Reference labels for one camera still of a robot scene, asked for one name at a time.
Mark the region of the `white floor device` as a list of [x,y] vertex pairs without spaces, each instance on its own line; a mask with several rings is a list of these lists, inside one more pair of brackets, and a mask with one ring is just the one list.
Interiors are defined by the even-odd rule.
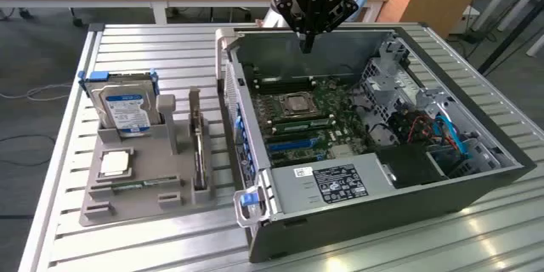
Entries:
[[465,33],[470,26],[473,25],[474,21],[480,17],[480,12],[477,11],[476,8],[473,8],[470,5],[466,6],[461,18],[457,21],[457,24],[453,26],[453,28],[449,31],[449,34],[462,34]]

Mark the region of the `silver chipset heatsink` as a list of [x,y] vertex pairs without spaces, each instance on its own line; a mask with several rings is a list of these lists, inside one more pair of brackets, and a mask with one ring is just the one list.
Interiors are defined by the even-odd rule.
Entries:
[[334,145],[330,147],[330,151],[336,159],[357,155],[357,152],[353,150],[349,144]]

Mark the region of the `grey parts rack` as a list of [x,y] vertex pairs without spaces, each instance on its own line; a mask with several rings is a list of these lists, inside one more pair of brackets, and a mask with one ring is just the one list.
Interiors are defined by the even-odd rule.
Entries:
[[[174,96],[157,96],[156,110],[162,123],[150,127],[142,137],[121,138],[101,129],[94,146],[88,183],[84,190],[78,223],[88,227],[154,217],[162,214],[186,215],[217,204],[213,182],[208,120],[204,118],[204,157],[208,188],[194,190],[194,151],[189,135],[189,115],[174,120]],[[101,176],[101,159],[106,152],[129,153],[128,170],[121,175]],[[134,190],[113,190],[112,184],[166,179],[172,183]]]

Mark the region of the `green motherboard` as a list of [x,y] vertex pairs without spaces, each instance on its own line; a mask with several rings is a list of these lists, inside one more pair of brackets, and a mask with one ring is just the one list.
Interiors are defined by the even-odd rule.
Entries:
[[[285,117],[280,110],[278,95],[309,92],[313,95],[318,115],[306,117]],[[252,89],[252,105],[257,118],[258,129],[264,140],[264,147],[270,143],[317,138],[313,148],[269,152],[266,155],[272,167],[285,167],[328,159],[336,159],[330,147],[349,144],[357,154],[373,151],[376,143],[369,135],[369,126],[362,122],[361,106],[353,104],[350,86],[340,78],[304,78],[290,81],[261,82]],[[273,134],[270,127],[274,123],[300,121],[314,118],[332,118],[329,127],[306,131]]]

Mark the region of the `silver perforated drive cage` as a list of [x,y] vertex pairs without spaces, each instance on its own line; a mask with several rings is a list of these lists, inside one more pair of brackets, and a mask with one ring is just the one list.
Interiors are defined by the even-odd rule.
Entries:
[[393,113],[417,110],[416,97],[424,90],[398,63],[386,60],[382,64],[381,58],[370,58],[362,71],[362,92],[372,106],[365,118],[386,123]]

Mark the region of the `installed CPU with paste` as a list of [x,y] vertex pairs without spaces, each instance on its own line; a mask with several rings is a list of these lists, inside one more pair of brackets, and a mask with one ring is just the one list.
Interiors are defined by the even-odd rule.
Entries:
[[288,96],[285,98],[285,108],[289,113],[309,113],[313,111],[313,103],[305,96]]

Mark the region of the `black graphics card metal bracket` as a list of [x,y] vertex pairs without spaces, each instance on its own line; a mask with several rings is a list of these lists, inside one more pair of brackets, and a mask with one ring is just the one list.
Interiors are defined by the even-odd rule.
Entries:
[[200,89],[192,86],[189,88],[189,135],[194,151],[194,190],[205,190],[208,188],[204,157],[204,128],[205,122],[200,110]]

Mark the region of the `metal CPU socket frame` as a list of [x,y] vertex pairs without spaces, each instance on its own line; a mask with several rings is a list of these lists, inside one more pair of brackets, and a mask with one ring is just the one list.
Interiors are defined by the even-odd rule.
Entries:
[[[309,98],[312,100],[312,103],[313,103],[313,111],[309,112],[309,113],[289,113],[289,111],[285,108],[285,98],[288,96],[305,96],[306,98]],[[288,93],[288,94],[278,95],[277,101],[280,103],[280,110],[281,110],[282,115],[285,117],[306,117],[306,116],[313,116],[313,115],[320,114],[320,110],[317,108],[317,104],[314,102],[313,95],[309,92],[294,92],[294,93]]]

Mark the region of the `open black PC case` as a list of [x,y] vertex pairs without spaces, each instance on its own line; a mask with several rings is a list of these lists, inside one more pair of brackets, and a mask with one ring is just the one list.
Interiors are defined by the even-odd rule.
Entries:
[[[249,260],[264,262],[358,238],[414,222],[456,213],[485,194],[509,185],[536,168],[533,159],[506,134],[498,115],[514,108],[446,42],[426,27],[409,24],[353,24],[321,34],[309,54],[289,29],[224,27],[216,32],[216,70],[224,130],[237,176],[233,206],[249,243]],[[334,77],[350,86],[353,104],[376,148],[433,144],[430,118],[421,110],[392,114],[386,123],[365,118],[370,102],[362,92],[362,71],[370,58],[393,61],[422,83],[442,88],[460,102],[522,167],[488,171],[425,185],[396,189],[370,200],[284,214],[277,209],[269,180],[272,167],[258,129],[252,89],[256,83]],[[258,204],[241,207],[242,191],[257,191]]]

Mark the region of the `spare green RAM stick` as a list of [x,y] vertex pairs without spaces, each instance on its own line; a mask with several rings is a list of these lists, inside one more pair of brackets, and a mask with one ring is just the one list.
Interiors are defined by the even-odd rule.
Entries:
[[166,183],[172,183],[172,180],[166,180],[166,179],[141,180],[141,181],[133,181],[133,182],[125,182],[125,183],[114,183],[112,184],[112,189],[113,190],[144,189],[148,187],[165,185]]

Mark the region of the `blue expansion slot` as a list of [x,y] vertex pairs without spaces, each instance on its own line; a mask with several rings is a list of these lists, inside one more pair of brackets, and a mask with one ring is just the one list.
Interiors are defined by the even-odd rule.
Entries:
[[304,140],[286,141],[282,143],[270,143],[266,145],[266,149],[269,152],[308,149],[313,148],[317,142],[318,142],[317,138],[310,138]]

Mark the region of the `grey power supply unit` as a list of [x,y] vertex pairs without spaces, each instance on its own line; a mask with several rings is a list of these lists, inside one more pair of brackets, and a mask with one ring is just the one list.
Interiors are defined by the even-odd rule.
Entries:
[[284,214],[368,201],[394,191],[373,153],[273,168],[269,180]]

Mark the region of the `blue case latch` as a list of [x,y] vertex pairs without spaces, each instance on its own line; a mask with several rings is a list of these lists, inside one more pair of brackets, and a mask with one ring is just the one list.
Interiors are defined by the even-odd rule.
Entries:
[[246,207],[246,206],[258,204],[258,202],[260,202],[260,198],[258,198],[257,191],[242,191],[240,195],[240,200],[238,200],[241,207]]

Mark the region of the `spare CPU silver lid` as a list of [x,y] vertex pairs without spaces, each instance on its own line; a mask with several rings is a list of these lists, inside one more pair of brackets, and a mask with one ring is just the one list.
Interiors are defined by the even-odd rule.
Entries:
[[126,151],[106,152],[101,159],[101,176],[121,175],[128,170],[129,153]]

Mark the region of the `silver disk bay with rails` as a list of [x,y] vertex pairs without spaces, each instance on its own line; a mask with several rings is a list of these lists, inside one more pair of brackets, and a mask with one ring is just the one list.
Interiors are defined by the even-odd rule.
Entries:
[[442,88],[416,97],[417,110],[430,118],[433,144],[428,156],[446,178],[522,167],[466,107]]

